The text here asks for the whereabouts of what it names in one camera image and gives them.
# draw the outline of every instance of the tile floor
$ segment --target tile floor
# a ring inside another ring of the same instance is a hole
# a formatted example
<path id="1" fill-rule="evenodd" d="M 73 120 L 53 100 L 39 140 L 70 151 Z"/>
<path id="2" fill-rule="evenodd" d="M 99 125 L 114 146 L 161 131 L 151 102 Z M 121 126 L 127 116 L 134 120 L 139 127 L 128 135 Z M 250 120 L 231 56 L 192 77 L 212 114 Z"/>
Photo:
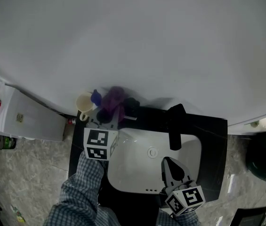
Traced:
<path id="1" fill-rule="evenodd" d="M 17 223 L 10 205 L 19 209 L 26 226 L 42 225 L 68 177 L 72 133 L 68 127 L 61 143 L 20 139 L 14 150 L 0 151 L 0 218 L 5 226 L 23 225 Z M 197 210 L 204 226 L 227 226 L 237 208 L 266 206 L 266 182 L 244 164 L 248 142 L 228 137 L 220 198 Z"/>

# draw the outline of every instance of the faucet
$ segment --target faucet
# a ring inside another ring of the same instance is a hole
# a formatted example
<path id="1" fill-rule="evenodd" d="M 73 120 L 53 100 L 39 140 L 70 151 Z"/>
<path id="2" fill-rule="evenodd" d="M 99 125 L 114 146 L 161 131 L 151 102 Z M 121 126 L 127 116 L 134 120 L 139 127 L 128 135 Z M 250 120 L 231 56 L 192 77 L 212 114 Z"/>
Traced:
<path id="1" fill-rule="evenodd" d="M 181 130 L 186 126 L 187 114 L 182 104 L 171 107 L 165 113 L 169 130 L 169 146 L 173 151 L 181 149 Z"/>

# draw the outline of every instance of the white sink basin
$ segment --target white sink basin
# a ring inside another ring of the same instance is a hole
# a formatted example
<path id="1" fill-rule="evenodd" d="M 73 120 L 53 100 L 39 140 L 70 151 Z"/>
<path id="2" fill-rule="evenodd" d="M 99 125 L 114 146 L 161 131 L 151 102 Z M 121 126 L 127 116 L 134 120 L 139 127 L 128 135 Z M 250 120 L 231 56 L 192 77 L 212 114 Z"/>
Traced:
<path id="1" fill-rule="evenodd" d="M 162 181 L 161 162 L 172 157 L 188 167 L 193 180 L 197 180 L 201 142 L 191 135 L 181 135 L 182 148 L 169 148 L 168 133 L 128 129 L 119 131 L 118 145 L 109 162 L 108 179 L 117 190 L 129 193 L 158 194 L 165 186 Z"/>

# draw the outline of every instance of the white container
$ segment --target white container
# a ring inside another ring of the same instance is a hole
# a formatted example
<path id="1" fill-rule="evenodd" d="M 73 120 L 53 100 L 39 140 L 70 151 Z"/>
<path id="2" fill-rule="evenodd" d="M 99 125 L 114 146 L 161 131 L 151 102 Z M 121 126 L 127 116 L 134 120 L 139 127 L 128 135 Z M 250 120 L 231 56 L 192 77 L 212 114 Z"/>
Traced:
<path id="1" fill-rule="evenodd" d="M 0 132 L 12 136 L 62 141 L 66 119 L 19 90 L 5 86 Z"/>

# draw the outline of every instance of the beige cup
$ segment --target beige cup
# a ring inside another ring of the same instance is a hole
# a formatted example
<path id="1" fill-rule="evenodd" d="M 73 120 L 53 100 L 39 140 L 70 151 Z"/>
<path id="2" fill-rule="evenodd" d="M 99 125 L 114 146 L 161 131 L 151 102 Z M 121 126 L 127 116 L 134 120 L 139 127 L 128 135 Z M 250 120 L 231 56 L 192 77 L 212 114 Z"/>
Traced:
<path id="1" fill-rule="evenodd" d="M 91 101 L 91 93 L 84 93 L 76 100 L 76 107 L 81 112 L 80 120 L 85 121 L 92 113 L 93 103 Z"/>

